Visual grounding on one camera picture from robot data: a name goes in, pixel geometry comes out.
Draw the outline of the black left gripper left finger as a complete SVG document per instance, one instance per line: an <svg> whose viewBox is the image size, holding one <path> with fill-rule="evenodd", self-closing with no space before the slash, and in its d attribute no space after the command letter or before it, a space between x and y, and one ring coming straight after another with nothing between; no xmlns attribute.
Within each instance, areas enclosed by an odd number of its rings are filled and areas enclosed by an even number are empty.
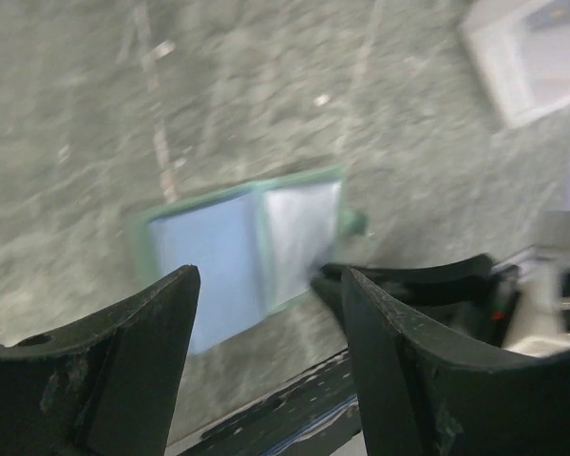
<svg viewBox="0 0 570 456"><path fill-rule="evenodd" d="M162 455L200 292L185 265L96 313L0 345L0 455Z"/></svg>

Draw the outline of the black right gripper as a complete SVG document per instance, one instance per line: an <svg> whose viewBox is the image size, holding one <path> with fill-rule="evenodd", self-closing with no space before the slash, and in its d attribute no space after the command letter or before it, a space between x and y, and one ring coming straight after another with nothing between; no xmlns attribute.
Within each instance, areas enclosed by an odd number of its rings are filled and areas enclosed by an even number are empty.
<svg viewBox="0 0 570 456"><path fill-rule="evenodd" d="M492 273L494 260L480 254L454 263L420 268L355 269L380 289L452 330L500 347L521 297L521 268L509 265ZM349 264L329 263L311 288L346 330L342 280Z"/></svg>

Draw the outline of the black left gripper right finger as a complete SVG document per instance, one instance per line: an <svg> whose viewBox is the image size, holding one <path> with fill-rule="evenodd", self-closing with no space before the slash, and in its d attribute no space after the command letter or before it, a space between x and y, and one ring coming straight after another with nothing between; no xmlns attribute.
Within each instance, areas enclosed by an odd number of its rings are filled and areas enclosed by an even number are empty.
<svg viewBox="0 0 570 456"><path fill-rule="evenodd" d="M490 346L352 269L342 291L370 455L570 455L570 351Z"/></svg>

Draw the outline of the mint green card holder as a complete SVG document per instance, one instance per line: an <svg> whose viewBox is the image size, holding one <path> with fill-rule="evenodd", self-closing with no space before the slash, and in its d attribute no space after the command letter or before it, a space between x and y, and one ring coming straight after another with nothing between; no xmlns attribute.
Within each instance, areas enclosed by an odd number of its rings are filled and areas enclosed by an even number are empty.
<svg viewBox="0 0 570 456"><path fill-rule="evenodd" d="M192 264L200 274L193 355L259 324L310 290L319 268L367 228L345 205L341 165L255 180L150 207L125 232L142 287Z"/></svg>

